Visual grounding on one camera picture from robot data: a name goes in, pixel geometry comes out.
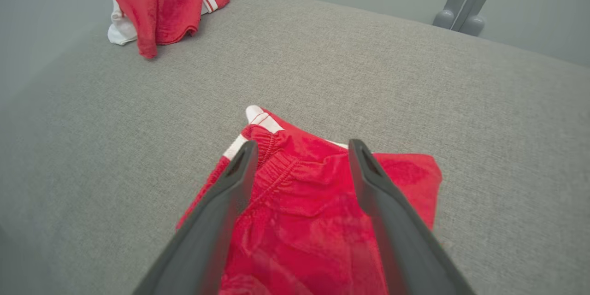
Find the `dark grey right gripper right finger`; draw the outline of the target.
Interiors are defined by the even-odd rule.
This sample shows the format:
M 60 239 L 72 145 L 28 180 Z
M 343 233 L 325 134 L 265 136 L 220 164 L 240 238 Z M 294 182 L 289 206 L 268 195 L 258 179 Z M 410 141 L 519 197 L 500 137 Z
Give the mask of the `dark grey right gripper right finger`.
M 360 208 L 370 218 L 391 295 L 472 295 L 474 291 L 404 194 L 360 139 L 348 142 Z

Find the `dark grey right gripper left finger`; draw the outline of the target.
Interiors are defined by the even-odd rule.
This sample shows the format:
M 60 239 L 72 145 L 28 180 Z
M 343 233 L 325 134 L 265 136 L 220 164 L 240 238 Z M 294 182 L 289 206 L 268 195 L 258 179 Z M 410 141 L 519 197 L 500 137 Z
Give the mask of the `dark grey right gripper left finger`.
M 245 142 L 160 253 L 135 295 L 216 295 L 234 225 L 251 198 L 257 142 Z

